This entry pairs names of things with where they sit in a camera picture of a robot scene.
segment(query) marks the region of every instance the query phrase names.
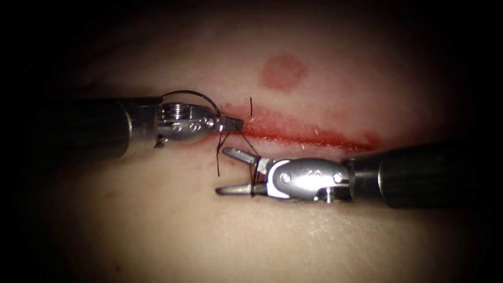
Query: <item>red blood stain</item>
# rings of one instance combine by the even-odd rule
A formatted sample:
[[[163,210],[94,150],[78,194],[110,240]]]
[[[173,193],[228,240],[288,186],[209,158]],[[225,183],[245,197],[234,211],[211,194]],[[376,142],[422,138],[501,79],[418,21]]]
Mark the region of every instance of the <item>red blood stain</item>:
[[[271,90],[292,91],[308,75],[302,62],[292,55],[281,55],[267,60],[260,84]]]
[[[317,125],[303,124],[292,116],[262,106],[253,107],[253,117],[245,114],[249,113],[249,105],[233,106],[226,103],[222,106],[222,112],[245,121],[245,136],[272,142],[330,146],[346,151],[376,150],[381,145],[379,136],[374,132],[365,132],[363,140],[351,139],[341,133],[321,129]]]

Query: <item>screw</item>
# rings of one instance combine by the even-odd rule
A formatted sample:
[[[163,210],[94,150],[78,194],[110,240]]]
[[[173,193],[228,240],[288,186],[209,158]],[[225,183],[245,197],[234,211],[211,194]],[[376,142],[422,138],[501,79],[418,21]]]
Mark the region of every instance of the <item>screw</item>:
[[[201,128],[201,124],[199,124],[199,123],[191,123],[189,126],[189,130],[191,132],[195,132],[195,131],[199,130],[200,128]]]
[[[335,175],[334,175],[334,181],[335,181],[336,183],[340,183],[340,182],[342,181],[342,176],[341,176],[341,174],[339,174],[339,173],[335,174]]]
[[[172,127],[173,127],[173,131],[175,131],[175,132],[179,132],[182,130],[182,124],[180,124],[180,123],[173,123]]]
[[[326,203],[331,203],[334,201],[334,189],[333,188],[326,189],[326,195],[324,196],[323,200]]]
[[[288,173],[283,173],[281,174],[281,181],[283,181],[283,183],[285,184],[288,184],[291,180],[291,177]]]

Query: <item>pale skin surface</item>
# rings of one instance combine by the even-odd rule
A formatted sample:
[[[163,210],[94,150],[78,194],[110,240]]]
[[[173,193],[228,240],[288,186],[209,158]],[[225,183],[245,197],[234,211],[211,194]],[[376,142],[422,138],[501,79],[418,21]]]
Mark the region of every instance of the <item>pale skin surface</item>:
[[[383,147],[447,138],[463,122],[439,96],[446,89],[434,69],[366,18],[307,8],[190,13],[158,9],[116,25],[83,47],[64,80],[91,90],[80,97],[189,89],[218,105],[246,105],[252,96],[286,115],[311,111],[310,124],[351,138],[372,129]],[[266,61],[282,54],[309,71],[288,93],[259,84]],[[327,112],[339,119],[322,119]],[[245,183],[249,171],[222,157],[217,177],[217,141],[58,176],[27,198],[28,223],[90,282],[446,282],[471,263],[477,232],[468,214],[219,197],[214,188]],[[270,157],[347,155],[251,142]],[[247,149],[238,136],[226,145]]]

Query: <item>round red spot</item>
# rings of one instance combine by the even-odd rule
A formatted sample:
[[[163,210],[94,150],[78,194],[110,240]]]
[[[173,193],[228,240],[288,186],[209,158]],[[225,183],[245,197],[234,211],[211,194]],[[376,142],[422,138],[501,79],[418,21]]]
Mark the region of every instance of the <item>round red spot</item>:
[[[267,60],[260,76],[260,84],[272,90],[290,92],[307,73],[304,64],[294,56],[276,56]]]

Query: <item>dark vignette background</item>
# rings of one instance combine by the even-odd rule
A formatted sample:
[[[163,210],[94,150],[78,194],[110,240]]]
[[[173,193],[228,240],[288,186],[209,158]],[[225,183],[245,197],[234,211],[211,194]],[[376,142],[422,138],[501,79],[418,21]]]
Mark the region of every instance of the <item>dark vignette background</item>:
[[[20,77],[25,81],[23,93],[26,91],[31,94],[29,98],[32,104],[58,97],[61,89],[54,83],[53,78],[58,75],[60,66],[71,57],[76,48],[92,39],[103,27],[157,2],[159,1],[135,0],[30,4],[29,12],[23,16],[27,20],[26,26],[29,27],[23,30],[26,36],[24,40],[27,42],[24,44],[26,50],[23,50],[20,62],[22,69]],[[225,1],[207,2],[205,5],[210,8],[222,4],[221,2]],[[452,73],[452,79],[459,82],[459,91],[472,98],[474,119],[472,125],[467,127],[472,129],[470,134],[475,137],[478,132],[476,130],[480,109],[478,103],[481,100],[480,96],[475,94],[476,91],[480,91],[478,75],[481,69],[482,49],[478,43],[481,42],[481,31],[485,30],[479,19],[484,16],[480,12],[487,7],[483,7],[483,3],[474,6],[469,2],[465,4],[457,2],[454,5],[447,1],[380,1],[379,4],[369,4],[366,1],[358,1],[358,4],[355,4],[348,1],[348,3],[383,17],[398,19],[404,28],[413,30],[421,38],[424,46],[439,59],[439,70],[445,69]],[[180,10],[192,4],[190,1],[171,1],[171,5],[173,10]],[[29,156],[24,156],[22,161],[21,165],[30,162]],[[79,281],[72,275],[71,266],[68,264],[43,261],[45,255],[36,252],[37,246],[33,242],[37,235],[27,235],[23,231],[16,206],[17,194],[14,192],[8,196],[12,206],[10,218],[13,220],[13,226],[8,233],[7,245],[11,257],[10,265],[7,267],[10,271],[7,278],[31,282]],[[489,211],[483,209],[480,214],[484,228],[483,248],[480,250],[479,264],[475,267],[476,272],[472,277],[467,277],[467,281],[487,281],[491,278],[489,271],[492,258],[489,250],[493,242],[490,240]]]

